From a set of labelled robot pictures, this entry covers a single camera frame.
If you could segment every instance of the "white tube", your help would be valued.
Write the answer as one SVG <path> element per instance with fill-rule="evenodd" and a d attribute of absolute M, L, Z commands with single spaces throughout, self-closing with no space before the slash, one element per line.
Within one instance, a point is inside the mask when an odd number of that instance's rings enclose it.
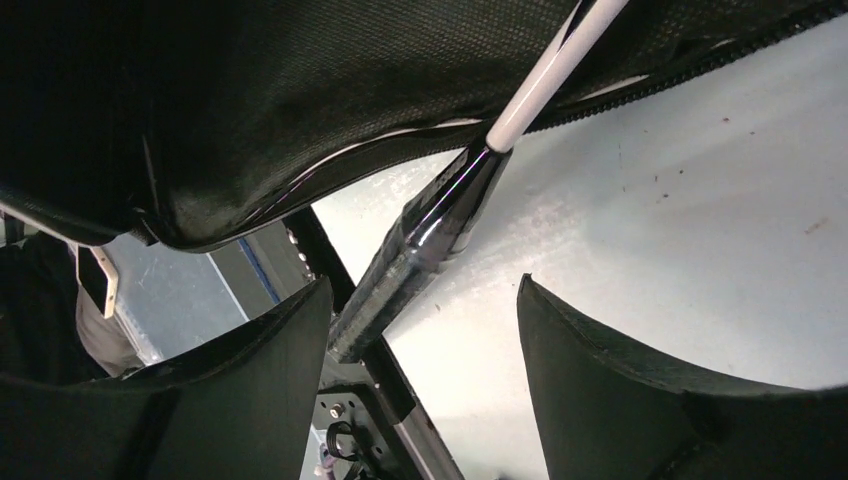
<path fill-rule="evenodd" d="M 597 0 L 568 38 L 564 38 L 574 19 L 574 12 L 571 13 L 486 135 L 491 149 L 507 152 L 515 145 L 627 1 Z"/>

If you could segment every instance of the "bolt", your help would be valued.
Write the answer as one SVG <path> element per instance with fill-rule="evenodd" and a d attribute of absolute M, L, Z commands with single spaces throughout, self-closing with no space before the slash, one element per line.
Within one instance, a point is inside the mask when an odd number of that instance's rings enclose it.
<path fill-rule="evenodd" d="M 330 408 L 330 416 L 338 419 L 344 413 L 344 405 L 337 403 Z"/>

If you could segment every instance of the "white floor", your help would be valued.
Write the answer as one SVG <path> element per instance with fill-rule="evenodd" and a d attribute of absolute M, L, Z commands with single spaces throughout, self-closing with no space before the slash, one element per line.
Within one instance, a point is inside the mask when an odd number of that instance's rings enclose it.
<path fill-rule="evenodd" d="M 525 137 L 469 250 L 387 332 L 468 480 L 546 478 L 518 338 L 525 272 L 684 360 L 848 383 L 848 18 Z M 315 205 L 354 279 L 452 154 Z"/>

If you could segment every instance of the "blue stripe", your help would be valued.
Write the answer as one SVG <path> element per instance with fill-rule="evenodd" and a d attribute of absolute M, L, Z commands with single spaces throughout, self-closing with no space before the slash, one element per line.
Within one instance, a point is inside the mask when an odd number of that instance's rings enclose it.
<path fill-rule="evenodd" d="M 277 291 L 274 290 L 274 286 L 271 285 L 271 281 L 268 280 L 268 275 L 265 273 L 262 265 L 259 264 L 259 259 L 256 258 L 256 254 L 253 252 L 253 249 L 250 248 L 250 244 L 243 238 L 240 238 L 237 241 L 239 247 L 241 247 L 241 250 L 244 252 L 244 256 L 247 257 L 247 261 L 250 262 L 251 266 L 253 266 L 253 271 L 256 272 L 256 276 L 259 277 L 259 281 L 262 282 L 262 286 L 265 287 L 265 291 L 268 292 L 268 296 L 271 297 L 271 301 L 274 302 L 274 305 L 280 303 L 280 296 L 277 294 Z"/>

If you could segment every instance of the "metal frame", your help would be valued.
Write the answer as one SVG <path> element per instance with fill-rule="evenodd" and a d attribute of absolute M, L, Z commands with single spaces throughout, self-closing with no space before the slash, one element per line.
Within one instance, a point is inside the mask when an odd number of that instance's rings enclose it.
<path fill-rule="evenodd" d="M 312 208 L 287 217 L 283 223 L 309 269 L 315 275 L 329 278 L 334 293 L 334 311 L 341 311 L 355 286 Z M 353 391 L 361 398 L 373 396 L 376 400 L 365 402 L 368 418 L 374 425 L 382 426 L 377 431 L 389 449 L 384 458 L 396 459 L 398 471 L 404 478 L 464 478 L 385 339 L 376 341 L 359 364 L 342 365 L 330 355 L 325 357 L 318 397 Z M 325 414 L 323 408 L 316 409 L 313 423 L 326 422 Z"/>

